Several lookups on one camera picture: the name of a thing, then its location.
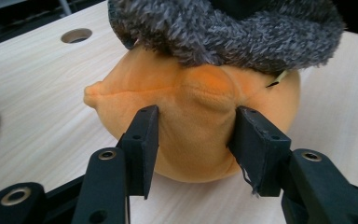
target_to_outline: table surface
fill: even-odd
[[[61,36],[89,28],[76,44]],[[0,189],[38,182],[50,191],[85,173],[117,140],[83,104],[126,52],[102,2],[0,44]],[[327,66],[301,71],[292,149],[327,155],[358,186],[358,35],[345,33]],[[131,197],[132,223],[285,223],[279,198],[256,198],[241,174],[206,184],[154,175],[149,199]]]

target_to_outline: plush toy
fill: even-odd
[[[227,148],[239,105],[288,131],[299,104],[297,69],[327,63],[343,31],[328,0],[108,4],[129,52],[85,89],[84,101],[115,138],[140,108],[157,105],[155,171],[184,182],[240,170]]]

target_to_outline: plush face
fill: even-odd
[[[135,113],[157,105],[159,149],[155,171],[184,182],[207,182],[240,170],[227,148],[235,109],[261,112],[286,132],[299,101],[298,72],[275,77],[232,66],[183,67],[175,58],[142,46],[129,51],[110,74],[85,89],[84,101],[119,138]]]

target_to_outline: gray object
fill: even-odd
[[[329,0],[270,0],[236,20],[209,0],[108,0],[126,48],[136,41],[186,66],[229,64],[265,73],[326,64],[344,23]]]

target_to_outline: bolt hole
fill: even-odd
[[[22,197],[25,196],[25,192],[24,191],[19,191],[19,192],[15,192],[13,194],[11,194],[10,196],[8,196],[8,200],[9,201],[16,201]]]
[[[104,210],[95,211],[89,216],[89,222],[93,224],[103,223],[107,218],[107,213]]]
[[[98,158],[102,161],[107,161],[113,159],[115,156],[116,156],[116,152],[109,150],[109,151],[101,152]]]
[[[92,35],[92,31],[89,29],[81,28],[75,29],[65,33],[61,37],[61,41],[66,44],[75,44],[87,40]]]
[[[303,152],[302,153],[303,158],[309,160],[309,161],[321,161],[322,158],[315,153],[312,152]]]

